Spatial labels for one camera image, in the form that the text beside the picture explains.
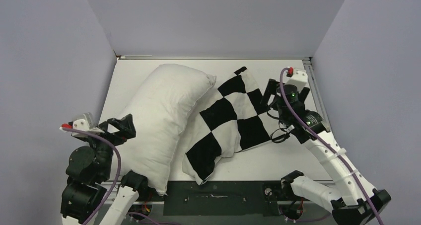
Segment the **black white checkered pillowcase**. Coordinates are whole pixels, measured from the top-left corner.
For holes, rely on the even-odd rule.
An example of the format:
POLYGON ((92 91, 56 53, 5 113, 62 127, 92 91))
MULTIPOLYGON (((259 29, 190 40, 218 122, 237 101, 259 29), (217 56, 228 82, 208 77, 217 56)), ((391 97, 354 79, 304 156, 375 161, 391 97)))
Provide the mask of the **black white checkered pillowcase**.
POLYGON ((211 90, 182 135, 182 171, 203 185, 222 158, 257 148, 281 135, 283 126, 269 116, 262 98, 257 81, 246 67, 211 90))

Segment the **white pillow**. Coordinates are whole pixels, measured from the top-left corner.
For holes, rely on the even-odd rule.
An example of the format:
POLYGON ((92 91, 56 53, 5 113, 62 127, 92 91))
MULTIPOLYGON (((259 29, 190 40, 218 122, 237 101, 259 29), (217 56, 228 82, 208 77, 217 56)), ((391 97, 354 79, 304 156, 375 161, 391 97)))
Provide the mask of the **white pillow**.
POLYGON ((162 64, 140 84, 116 116, 133 117, 136 136, 117 146, 121 175, 145 176, 159 196, 167 184, 181 135, 199 100, 214 88, 217 76, 179 64, 162 64))

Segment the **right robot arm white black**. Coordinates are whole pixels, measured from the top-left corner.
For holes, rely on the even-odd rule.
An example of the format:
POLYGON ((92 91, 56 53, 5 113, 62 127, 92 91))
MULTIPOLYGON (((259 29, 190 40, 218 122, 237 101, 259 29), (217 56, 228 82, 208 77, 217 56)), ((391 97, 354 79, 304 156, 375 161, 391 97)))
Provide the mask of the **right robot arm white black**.
POLYGON ((281 194, 317 204, 339 225, 365 225, 385 209, 391 195, 367 181, 338 145, 323 117, 306 109, 304 100, 309 91, 270 79, 261 103, 268 110, 277 110, 276 120, 317 158, 335 186, 320 184, 295 170, 281 179, 281 194))

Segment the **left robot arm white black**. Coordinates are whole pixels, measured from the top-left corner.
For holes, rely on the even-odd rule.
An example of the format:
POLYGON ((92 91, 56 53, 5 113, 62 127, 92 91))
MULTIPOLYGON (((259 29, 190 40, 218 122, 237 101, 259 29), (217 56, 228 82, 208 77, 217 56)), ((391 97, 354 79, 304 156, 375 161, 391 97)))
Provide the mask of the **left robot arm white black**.
POLYGON ((101 184, 110 179, 113 156, 117 158, 117 169, 112 186, 120 177, 122 160, 117 146, 136 136, 133 116, 128 114, 121 119, 110 118, 95 124, 91 114, 85 113, 62 124, 60 130, 87 143, 69 156, 67 185, 62 192, 60 210, 62 223, 92 225, 112 193, 112 189, 101 184))

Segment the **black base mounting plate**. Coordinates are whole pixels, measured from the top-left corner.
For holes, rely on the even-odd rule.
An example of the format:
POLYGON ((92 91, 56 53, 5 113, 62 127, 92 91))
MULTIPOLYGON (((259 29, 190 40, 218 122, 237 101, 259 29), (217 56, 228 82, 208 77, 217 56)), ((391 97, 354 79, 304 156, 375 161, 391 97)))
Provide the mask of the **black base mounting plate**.
POLYGON ((279 181, 170 181, 163 197, 148 189, 130 207, 145 215, 163 209, 165 216, 301 215, 303 199, 288 198, 279 181))

